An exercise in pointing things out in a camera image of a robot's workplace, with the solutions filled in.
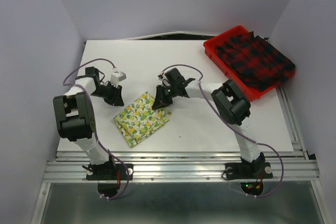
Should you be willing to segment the lemon print skirt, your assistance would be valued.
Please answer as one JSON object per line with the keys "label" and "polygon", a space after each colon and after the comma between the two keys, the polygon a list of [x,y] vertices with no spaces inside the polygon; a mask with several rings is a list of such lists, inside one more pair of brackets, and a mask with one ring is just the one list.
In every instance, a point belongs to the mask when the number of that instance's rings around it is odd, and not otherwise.
{"label": "lemon print skirt", "polygon": [[154,110],[153,104],[154,97],[145,92],[113,118],[130,147],[140,144],[169,121],[172,112],[166,108]]}

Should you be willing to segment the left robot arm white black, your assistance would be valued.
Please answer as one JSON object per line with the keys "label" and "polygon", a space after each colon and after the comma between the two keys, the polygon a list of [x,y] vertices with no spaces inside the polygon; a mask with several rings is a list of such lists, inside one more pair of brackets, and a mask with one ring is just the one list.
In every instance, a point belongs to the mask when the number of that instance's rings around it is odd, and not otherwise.
{"label": "left robot arm white black", "polygon": [[120,82],[127,77],[114,68],[110,81],[104,83],[100,73],[95,67],[87,67],[67,93],[53,98],[57,131],[61,138],[75,143],[88,156],[90,163],[84,166],[87,180],[120,179],[124,169],[116,165],[115,158],[98,140],[90,97],[102,98],[111,106],[124,106]]}

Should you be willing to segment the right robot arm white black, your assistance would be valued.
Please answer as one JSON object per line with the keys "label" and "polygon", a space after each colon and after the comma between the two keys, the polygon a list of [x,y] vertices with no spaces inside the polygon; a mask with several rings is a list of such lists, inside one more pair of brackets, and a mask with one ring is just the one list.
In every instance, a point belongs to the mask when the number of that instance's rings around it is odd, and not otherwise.
{"label": "right robot arm white black", "polygon": [[240,162],[225,164],[225,180],[253,179],[262,173],[265,156],[252,139],[250,128],[251,104],[233,80],[224,83],[206,83],[203,75],[185,79],[174,67],[158,75],[161,84],[156,86],[152,109],[158,110],[173,104],[175,97],[204,99],[215,114],[236,136]]}

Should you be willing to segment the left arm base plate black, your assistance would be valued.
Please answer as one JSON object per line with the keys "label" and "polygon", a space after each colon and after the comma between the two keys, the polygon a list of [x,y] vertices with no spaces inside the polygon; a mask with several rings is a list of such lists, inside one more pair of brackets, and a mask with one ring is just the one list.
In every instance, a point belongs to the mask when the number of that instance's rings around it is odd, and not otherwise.
{"label": "left arm base plate black", "polygon": [[127,171],[122,164],[110,164],[82,166],[86,170],[86,180],[88,181],[101,181],[101,180],[132,180],[133,175],[127,175]]}

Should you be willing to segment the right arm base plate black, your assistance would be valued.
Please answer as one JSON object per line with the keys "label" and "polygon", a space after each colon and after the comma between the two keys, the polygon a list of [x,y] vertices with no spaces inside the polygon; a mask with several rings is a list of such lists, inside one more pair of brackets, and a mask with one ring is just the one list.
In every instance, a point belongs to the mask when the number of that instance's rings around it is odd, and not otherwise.
{"label": "right arm base plate black", "polygon": [[272,169],[269,162],[264,162],[259,168],[254,168],[251,164],[244,163],[225,163],[222,171],[224,180],[236,179],[271,179],[273,178]]}

